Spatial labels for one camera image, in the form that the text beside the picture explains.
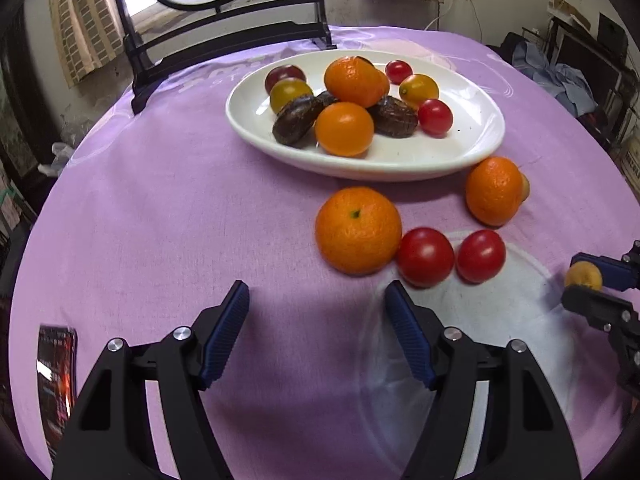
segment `smartphone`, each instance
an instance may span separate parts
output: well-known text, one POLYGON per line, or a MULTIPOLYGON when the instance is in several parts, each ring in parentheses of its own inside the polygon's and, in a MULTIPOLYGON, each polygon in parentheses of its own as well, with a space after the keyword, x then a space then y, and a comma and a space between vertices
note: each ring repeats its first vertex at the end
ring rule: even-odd
POLYGON ((76 402, 76 331, 68 327, 40 326, 38 336, 38 399, 40 418, 51 461, 76 402))

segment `round table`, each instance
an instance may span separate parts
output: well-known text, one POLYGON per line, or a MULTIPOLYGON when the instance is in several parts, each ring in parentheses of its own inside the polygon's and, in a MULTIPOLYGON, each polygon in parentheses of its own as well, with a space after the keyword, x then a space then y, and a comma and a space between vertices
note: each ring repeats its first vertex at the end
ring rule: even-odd
MULTIPOLYGON (((466 286, 452 275, 411 294, 478 342, 527 341, 587 474, 620 432, 624 397, 604 335, 559 306, 561 276, 579 251, 618 257, 640 238, 630 189, 561 105, 475 41, 387 27, 334 28, 334 38, 343 48, 443 63, 502 109, 498 154, 518 164, 532 189, 499 231, 509 270, 493 284, 466 286)), ((158 341, 242 279, 250 314, 225 374, 202 394, 234 477, 401 475, 430 394, 410 378, 382 316, 382 290, 396 270, 343 276, 322 261, 313 236, 319 207, 353 183, 272 160, 225 119, 225 100, 244 75, 314 49, 297 41, 193 66, 169 78, 138 116, 127 91, 76 151, 31 234, 10 323, 18 427, 44 472, 51 462, 36 389, 41 324, 78 330, 80 389, 110 338, 158 341)), ((405 230, 432 226, 458 240, 479 228, 464 207, 464 177, 372 186, 398 206, 405 230)), ((175 473, 153 383, 148 396, 159 463, 175 473)))

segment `silver screw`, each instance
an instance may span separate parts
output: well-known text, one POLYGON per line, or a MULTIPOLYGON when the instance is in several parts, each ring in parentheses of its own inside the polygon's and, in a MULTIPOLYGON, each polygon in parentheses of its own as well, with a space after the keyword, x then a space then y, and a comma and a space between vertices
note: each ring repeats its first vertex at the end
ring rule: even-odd
POLYGON ((462 339, 462 332, 454 326, 449 326, 444 329, 444 337, 450 341, 457 341, 458 339, 462 339))
POLYGON ((107 350, 109 352, 117 352, 124 346, 124 341, 117 337, 116 339, 112 339, 107 343, 107 350))
POLYGON ((518 354, 522 354, 527 351, 527 344, 521 339, 514 339, 511 341, 511 348, 513 348, 518 354))
POLYGON ((174 330, 174 339, 184 341, 191 337, 191 328, 188 326, 179 326, 174 330))

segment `painted red fruit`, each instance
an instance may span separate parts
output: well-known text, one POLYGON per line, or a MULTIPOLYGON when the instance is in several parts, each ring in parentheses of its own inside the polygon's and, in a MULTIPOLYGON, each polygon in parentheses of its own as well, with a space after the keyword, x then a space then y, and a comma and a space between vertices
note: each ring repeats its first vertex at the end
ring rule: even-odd
POLYGON ((453 113, 439 99, 429 99, 418 108, 418 121, 426 134, 442 137, 453 126, 453 113))
POLYGON ((411 68, 407 62, 396 60, 390 61, 385 67, 386 76, 394 85, 399 85, 402 81, 407 79, 414 73, 414 69, 411 68))
POLYGON ((264 79, 264 89, 267 91, 267 94, 271 94, 271 89, 278 81, 287 77, 306 82, 306 75, 299 67, 295 65, 277 66, 271 70, 264 79))
POLYGON ((500 235, 489 229, 470 234, 460 244, 456 258, 458 274, 471 283, 495 277, 507 259, 507 248, 500 235))
POLYGON ((418 288, 434 286, 446 279, 455 260, 447 237, 428 227, 412 229, 405 234, 396 254, 400 274, 418 288))

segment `white plate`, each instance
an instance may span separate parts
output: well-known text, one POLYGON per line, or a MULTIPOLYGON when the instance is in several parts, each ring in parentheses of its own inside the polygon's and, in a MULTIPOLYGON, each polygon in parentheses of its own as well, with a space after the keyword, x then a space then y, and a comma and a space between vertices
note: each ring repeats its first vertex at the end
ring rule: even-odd
MULTIPOLYGON (((398 86, 391 85, 390 94, 398 97, 398 86)), ((329 176, 378 182, 406 182, 455 173, 487 158, 504 137, 500 108, 465 77, 422 59, 372 50, 323 50, 271 63, 236 85, 226 100, 226 116, 246 142, 286 164, 329 176), (389 61, 403 59, 414 73, 435 79, 440 99, 453 111, 454 123, 447 137, 435 139, 419 128, 408 139, 376 134, 366 154, 358 158, 329 155, 319 146, 299 149, 277 143, 271 133, 276 116, 264 90, 267 74, 277 66, 299 66, 318 95, 325 90, 324 70, 342 56, 365 56, 383 71, 389 61)))

